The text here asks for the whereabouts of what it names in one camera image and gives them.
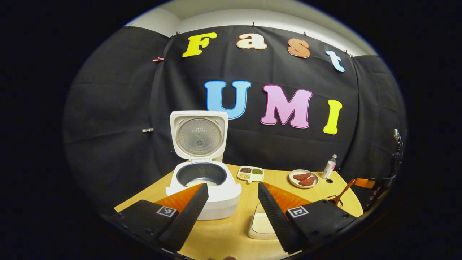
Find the blue letter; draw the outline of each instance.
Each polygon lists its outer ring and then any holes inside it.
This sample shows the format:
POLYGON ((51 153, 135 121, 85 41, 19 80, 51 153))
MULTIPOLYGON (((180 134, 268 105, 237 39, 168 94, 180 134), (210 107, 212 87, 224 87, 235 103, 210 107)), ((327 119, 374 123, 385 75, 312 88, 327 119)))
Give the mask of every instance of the blue letter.
POLYGON ((204 84, 207 89, 207 109, 209 111, 224 111, 228 118, 236 119, 244 114, 247 103, 247 89, 252 86, 248 81, 238 80, 232 83, 236 89, 236 105, 233 109, 224 109, 221 105, 221 94, 226 83, 221 80, 208 81, 204 84))
POLYGON ((345 68, 342 67, 339 63, 339 61, 341 61, 342 59, 340 59, 340 57, 338 57, 335 52, 331 51, 331 50, 327 50, 326 51, 326 54, 330 56, 330 60, 332 61, 332 64, 334 65, 334 67, 340 71, 340 72, 344 72, 345 71, 345 68))

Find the letter u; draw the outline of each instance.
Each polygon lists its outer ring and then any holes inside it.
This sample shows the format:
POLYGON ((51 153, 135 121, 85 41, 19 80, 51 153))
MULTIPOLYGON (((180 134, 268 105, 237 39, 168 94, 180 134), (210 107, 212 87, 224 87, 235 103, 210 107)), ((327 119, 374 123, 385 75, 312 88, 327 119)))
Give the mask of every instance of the letter u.
POLYGON ((224 111, 228 113, 228 118, 236 119, 244 114, 247 103, 247 89, 252 86, 248 81, 237 80, 231 84, 236 89, 236 105, 233 109, 225 109, 222 106, 222 92, 226 82, 212 80, 204 84, 207 89, 207 110, 224 111))

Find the letter m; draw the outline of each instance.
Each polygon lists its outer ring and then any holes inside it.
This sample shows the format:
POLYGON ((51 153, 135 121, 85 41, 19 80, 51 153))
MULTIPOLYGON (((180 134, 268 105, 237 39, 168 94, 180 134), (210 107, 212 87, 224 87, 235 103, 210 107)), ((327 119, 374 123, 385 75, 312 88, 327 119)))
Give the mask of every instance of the letter m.
POLYGON ((286 95, 282 88, 277 85, 266 85, 263 90, 267 93, 267 104, 265 116, 261 118, 262 124, 277 124, 276 111, 279 114, 281 124, 285 125, 292 114, 293 119, 290 125, 296 128, 308 128, 308 106, 313 94, 304 89, 298 89, 293 95, 290 102, 287 101, 286 95))

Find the rice cooker inner lid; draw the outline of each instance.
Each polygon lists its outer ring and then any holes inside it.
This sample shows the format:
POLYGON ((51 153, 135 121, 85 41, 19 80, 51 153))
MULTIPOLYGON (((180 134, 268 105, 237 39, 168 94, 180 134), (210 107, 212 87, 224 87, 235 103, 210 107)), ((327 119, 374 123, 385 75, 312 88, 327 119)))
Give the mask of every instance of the rice cooker inner lid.
POLYGON ((195 156, 208 156, 223 143, 220 127, 211 118, 185 119, 176 133, 178 147, 195 156))

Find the orange letter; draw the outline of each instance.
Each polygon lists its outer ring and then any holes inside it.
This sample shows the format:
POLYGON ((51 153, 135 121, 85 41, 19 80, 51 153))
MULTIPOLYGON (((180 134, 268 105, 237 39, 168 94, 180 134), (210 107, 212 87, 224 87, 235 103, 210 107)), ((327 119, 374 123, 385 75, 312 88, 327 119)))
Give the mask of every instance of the orange letter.
POLYGON ((307 49, 308 47, 309 45, 306 41, 292 38, 289 40, 287 50, 294 56, 308 58, 311 55, 310 50, 307 49))

